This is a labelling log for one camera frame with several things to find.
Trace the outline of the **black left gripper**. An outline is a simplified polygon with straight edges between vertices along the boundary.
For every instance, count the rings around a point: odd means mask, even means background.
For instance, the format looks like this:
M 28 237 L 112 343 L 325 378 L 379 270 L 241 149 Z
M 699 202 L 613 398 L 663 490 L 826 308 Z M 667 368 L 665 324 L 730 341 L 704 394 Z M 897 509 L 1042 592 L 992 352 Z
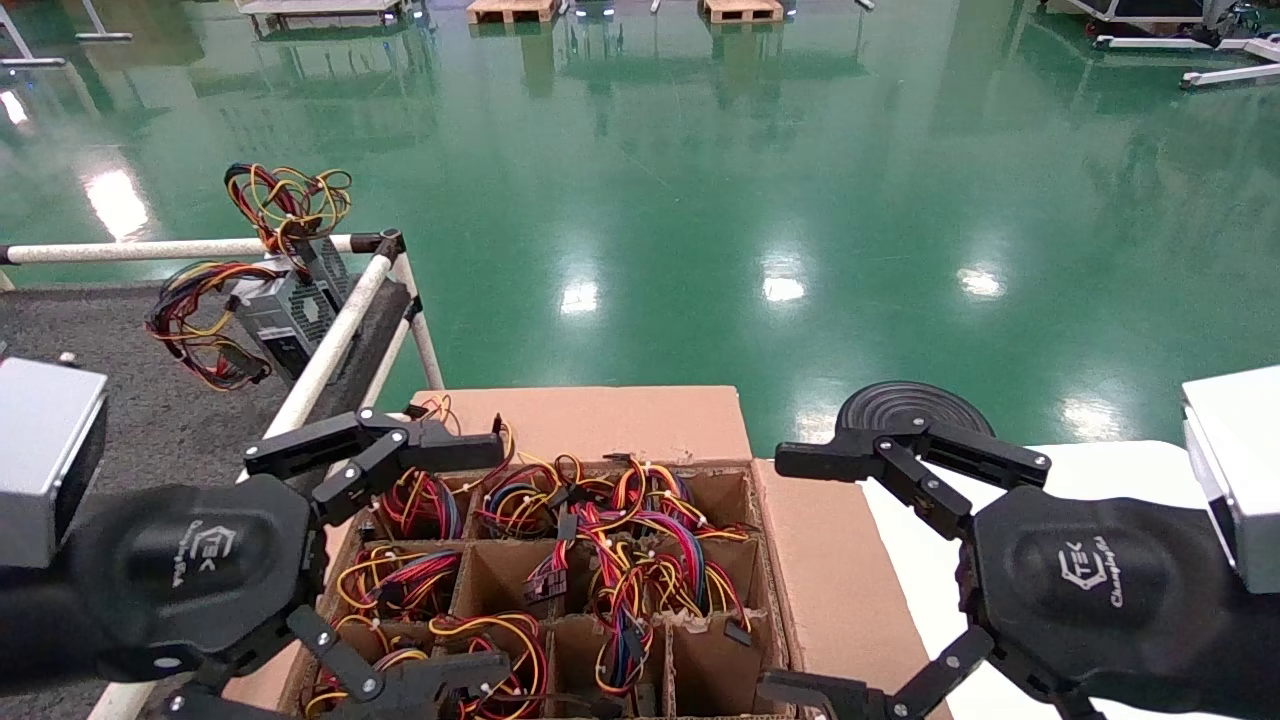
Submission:
M 415 469 L 497 468 L 506 457 L 499 429 L 497 418 L 488 433 L 457 436 L 442 421 L 364 407 L 246 447 L 252 478 L 243 483 L 159 486 L 91 502 L 47 568 L 3 569 L 3 693 L 159 682 L 206 664 L 244 675 L 289 643 L 289 629 L 347 692 L 329 719 L 438 719 L 453 692 L 506 679 L 509 656 L 366 664 L 303 606 L 323 579 L 320 521 L 348 521 Z M 279 482 L 334 464 L 340 471 L 308 492 L 311 503 Z M 163 716 L 287 717 L 223 697 L 229 678 L 201 669 L 166 698 Z

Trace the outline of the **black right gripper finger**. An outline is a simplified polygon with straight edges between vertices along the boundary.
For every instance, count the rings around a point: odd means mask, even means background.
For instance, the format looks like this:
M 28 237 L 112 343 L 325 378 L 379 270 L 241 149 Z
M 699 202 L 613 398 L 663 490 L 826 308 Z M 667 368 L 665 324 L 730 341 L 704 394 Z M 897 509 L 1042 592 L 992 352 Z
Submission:
M 877 482 L 947 541 L 992 541 L 996 530 L 1020 530 L 1034 541 L 1053 538 L 1044 519 L 1050 459 L 998 439 L 973 405 L 844 405 L 831 441 L 780 443 L 774 466 L 783 477 Z M 977 515 L 936 468 L 1006 496 Z
M 993 651 L 992 635 L 970 626 L 895 693 L 849 678 L 777 667 L 759 675 L 756 693 L 767 700 L 814 708 L 820 719 L 925 719 Z

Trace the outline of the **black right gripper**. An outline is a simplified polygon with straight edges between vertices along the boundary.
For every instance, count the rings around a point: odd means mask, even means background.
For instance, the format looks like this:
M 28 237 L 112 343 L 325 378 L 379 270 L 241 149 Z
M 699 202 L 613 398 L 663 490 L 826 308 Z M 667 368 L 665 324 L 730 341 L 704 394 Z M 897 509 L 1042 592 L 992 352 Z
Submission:
M 961 609 L 1032 698 L 1279 715 L 1277 596 L 1251 593 L 1207 512 L 1007 492 L 972 520 Z

